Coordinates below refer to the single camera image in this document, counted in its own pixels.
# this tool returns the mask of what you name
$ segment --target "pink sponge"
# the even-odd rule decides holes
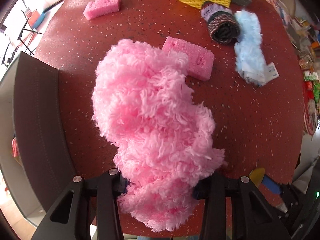
[[[153,231],[183,224],[198,204],[193,187],[223,163],[211,110],[192,103],[187,65],[185,53],[121,40],[96,70],[92,119],[130,181],[119,206]]]
[[[211,51],[184,40],[167,37],[162,50],[170,51],[171,49],[182,51],[188,55],[187,71],[189,76],[202,81],[210,79],[214,61],[214,54]]]
[[[91,20],[101,15],[117,12],[119,9],[120,0],[95,0],[87,4],[83,15],[87,20]]]

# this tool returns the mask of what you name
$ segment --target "paper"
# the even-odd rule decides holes
[[[280,77],[279,73],[278,73],[278,71],[276,69],[276,66],[275,66],[275,64],[273,62],[271,62],[269,65],[267,65],[267,67],[265,68],[265,74],[264,75],[265,75],[265,79],[266,79],[265,84],[267,84],[268,82],[270,82],[271,80],[273,80],[273,79],[275,79],[277,77]]]

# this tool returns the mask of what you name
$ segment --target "pink foam block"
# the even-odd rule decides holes
[[[207,81],[210,79],[214,61],[214,54],[211,51],[184,40],[167,37],[163,44],[162,50],[170,51],[171,49],[184,52],[188,55],[189,76],[202,81]]]
[[[87,20],[91,20],[101,15],[117,12],[119,9],[120,0],[95,0],[87,4],[83,15]]]

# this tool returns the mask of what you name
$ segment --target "pink fluffy fabric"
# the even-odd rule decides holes
[[[114,143],[113,161],[130,181],[123,212],[153,231],[172,231],[192,214],[192,188],[221,166],[212,148],[215,123],[185,84],[188,56],[121,40],[96,70],[92,101],[100,135]]]

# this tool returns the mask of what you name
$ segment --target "floor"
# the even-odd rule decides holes
[[[5,188],[6,185],[0,171],[0,209],[19,238],[21,240],[30,240],[36,231],[36,227],[24,219],[10,192],[6,192]]]

